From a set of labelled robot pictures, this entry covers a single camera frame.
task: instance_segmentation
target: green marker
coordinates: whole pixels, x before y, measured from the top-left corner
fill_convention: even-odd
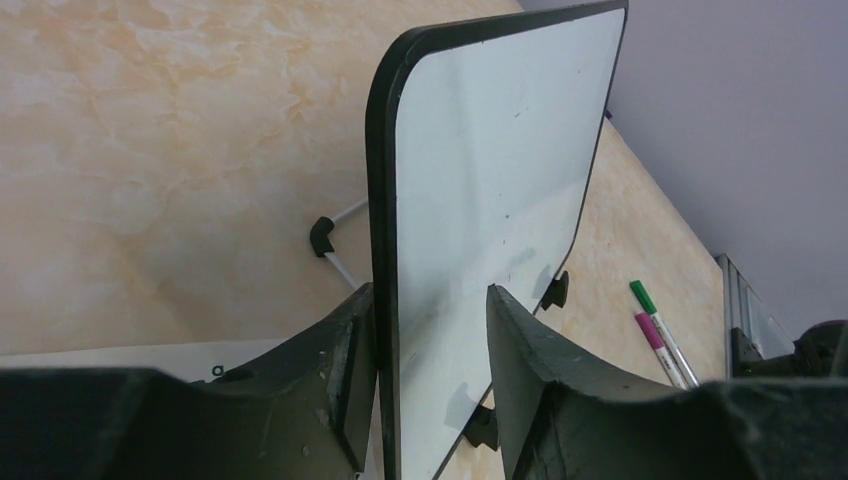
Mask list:
[[[683,373],[686,383],[688,383],[690,387],[697,387],[699,383],[698,378],[695,377],[695,372],[692,371],[692,367],[689,366],[689,362],[686,361],[686,357],[683,356],[683,352],[680,351],[680,347],[677,346],[677,342],[674,341],[674,337],[671,336],[671,332],[668,331],[668,327],[665,326],[665,322],[663,322],[660,313],[657,311],[657,307],[654,306],[654,302],[651,300],[651,296],[648,295],[648,291],[645,290],[645,286],[642,285],[642,282],[639,280],[634,280],[630,282],[630,290],[633,291],[633,295],[636,295],[636,299],[639,300],[639,304],[645,309],[645,313],[651,316],[651,320],[654,321],[654,326],[657,328],[657,331],[660,332],[660,336],[662,337],[663,342],[665,342],[665,346],[668,347],[671,352],[671,356],[674,358],[674,363],[677,364],[677,368]]]

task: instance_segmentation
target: marker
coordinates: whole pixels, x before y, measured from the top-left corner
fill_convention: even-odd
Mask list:
[[[699,383],[698,378],[695,376],[695,372],[692,371],[692,367],[689,366],[689,362],[686,361],[686,357],[683,356],[683,352],[680,351],[680,347],[677,346],[677,342],[674,341],[674,337],[671,336],[671,332],[668,331],[668,327],[665,326],[665,322],[663,322],[660,313],[657,311],[657,307],[654,306],[654,302],[651,301],[651,297],[648,296],[648,291],[645,290],[642,282],[639,280],[630,282],[630,290],[632,290],[633,294],[636,295],[636,298],[639,300],[639,304],[642,305],[645,312],[651,316],[651,320],[654,322],[654,327],[656,327],[657,331],[660,333],[660,337],[662,337],[663,342],[665,342],[665,345],[671,352],[674,362],[678,367],[680,367],[680,371],[683,373],[686,383],[688,383],[691,387],[697,387]]]
[[[659,359],[660,365],[663,366],[663,370],[668,375],[668,379],[671,380],[671,384],[685,390],[686,381],[683,380],[680,370],[677,369],[677,365],[674,364],[674,360],[669,355],[668,349],[665,348],[660,334],[657,333],[657,329],[654,327],[654,321],[651,319],[651,316],[642,312],[636,315],[636,321],[639,323],[642,333],[645,334],[645,338],[648,339],[651,348],[654,349],[654,353],[657,354],[657,359]]]

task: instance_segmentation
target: gray wall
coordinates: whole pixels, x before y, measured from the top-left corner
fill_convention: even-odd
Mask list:
[[[610,98],[692,229],[793,337],[848,316],[846,22],[844,0],[632,0]]]

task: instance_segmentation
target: green cap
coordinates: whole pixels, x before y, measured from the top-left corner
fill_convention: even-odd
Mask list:
[[[630,290],[633,291],[633,295],[636,295],[636,299],[639,300],[639,304],[645,309],[645,313],[648,315],[657,313],[657,307],[654,306],[654,302],[651,301],[651,297],[648,295],[648,291],[645,290],[642,282],[639,280],[630,282]]]

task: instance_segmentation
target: pink cap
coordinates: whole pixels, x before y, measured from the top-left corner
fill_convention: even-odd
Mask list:
[[[636,315],[636,321],[639,323],[639,328],[642,329],[642,333],[645,334],[645,338],[648,339],[648,343],[651,344],[651,348],[657,350],[665,346],[665,343],[663,343],[662,337],[660,337],[659,332],[657,332],[657,328],[654,326],[654,321],[651,320],[650,315],[642,312]]]

